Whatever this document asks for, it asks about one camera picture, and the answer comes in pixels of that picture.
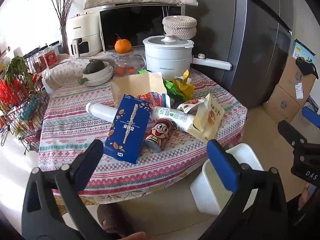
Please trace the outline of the person left hand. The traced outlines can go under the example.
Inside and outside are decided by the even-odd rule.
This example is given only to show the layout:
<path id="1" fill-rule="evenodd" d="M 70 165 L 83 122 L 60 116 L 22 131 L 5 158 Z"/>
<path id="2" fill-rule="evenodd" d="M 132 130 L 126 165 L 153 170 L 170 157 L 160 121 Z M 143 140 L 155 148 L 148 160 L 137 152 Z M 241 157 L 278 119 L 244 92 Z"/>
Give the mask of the person left hand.
<path id="1" fill-rule="evenodd" d="M 136 232 L 131 235 L 120 238 L 121 240 L 146 240 L 145 232 Z"/>

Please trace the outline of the person right hand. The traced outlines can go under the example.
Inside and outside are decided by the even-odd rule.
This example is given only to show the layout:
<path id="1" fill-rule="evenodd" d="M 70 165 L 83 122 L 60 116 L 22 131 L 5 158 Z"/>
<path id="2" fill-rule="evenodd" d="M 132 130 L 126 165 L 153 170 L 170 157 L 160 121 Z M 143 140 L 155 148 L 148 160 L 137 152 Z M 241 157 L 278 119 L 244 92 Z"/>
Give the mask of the person right hand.
<path id="1" fill-rule="evenodd" d="M 301 193 L 301 196 L 299 198 L 299 208 L 302 208 L 306 202 L 309 200 L 309 198 L 311 197 L 311 195 L 314 193 L 316 187 L 310 183 L 306 183 L 306 185 L 304 186 L 304 189 Z"/>

